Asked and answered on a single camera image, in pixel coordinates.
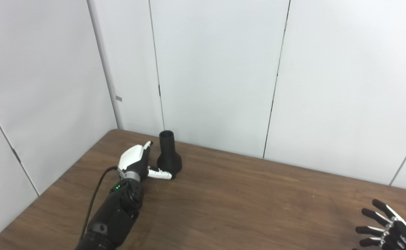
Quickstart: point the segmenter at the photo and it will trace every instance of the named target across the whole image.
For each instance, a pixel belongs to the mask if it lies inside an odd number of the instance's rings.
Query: robotic hand
[[[383,202],[374,199],[373,206],[381,210],[388,217],[384,217],[378,212],[370,209],[362,209],[362,214],[376,220],[384,229],[372,226],[358,226],[358,234],[371,234],[375,237],[369,237],[359,242],[361,247],[375,245],[383,250],[406,250],[406,222],[391,207]]]
[[[171,179],[172,175],[148,165],[151,141],[136,145],[121,155],[118,167],[120,181],[115,184],[106,200],[87,225],[87,232],[75,250],[115,250],[123,244],[136,222],[143,205],[143,187],[146,177]]]

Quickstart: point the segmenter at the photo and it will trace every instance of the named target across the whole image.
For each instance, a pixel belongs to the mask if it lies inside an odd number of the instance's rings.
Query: white robotic hand
[[[146,177],[157,179],[172,178],[171,173],[149,166],[148,160],[151,151],[151,144],[152,142],[148,141],[144,146],[135,145],[130,149],[127,149],[127,151],[121,155],[118,164],[121,179],[132,178],[142,181]]]

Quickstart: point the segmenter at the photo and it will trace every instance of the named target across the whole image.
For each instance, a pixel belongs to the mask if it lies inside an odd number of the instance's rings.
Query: robotic arm
[[[143,205],[141,182],[146,177],[171,179],[170,173],[148,165],[151,144],[133,146],[121,155],[117,168],[120,181],[88,223],[75,250],[115,250],[121,246]]]

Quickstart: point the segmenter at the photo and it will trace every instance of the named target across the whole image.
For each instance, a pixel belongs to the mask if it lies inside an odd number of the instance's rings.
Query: wooden table
[[[135,144],[157,138],[112,130],[0,234],[0,250],[74,249],[104,169]],[[120,250],[339,250],[359,247],[354,227],[378,198],[406,220],[406,190],[267,160],[176,143],[176,180],[148,179],[140,217]],[[93,213],[118,180],[110,172]]]

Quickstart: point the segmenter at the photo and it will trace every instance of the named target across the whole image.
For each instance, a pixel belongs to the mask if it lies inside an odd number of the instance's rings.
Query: black vase
[[[164,130],[160,133],[160,150],[161,155],[158,157],[157,166],[162,171],[168,171],[172,178],[176,177],[182,169],[181,156],[175,149],[174,132]]]

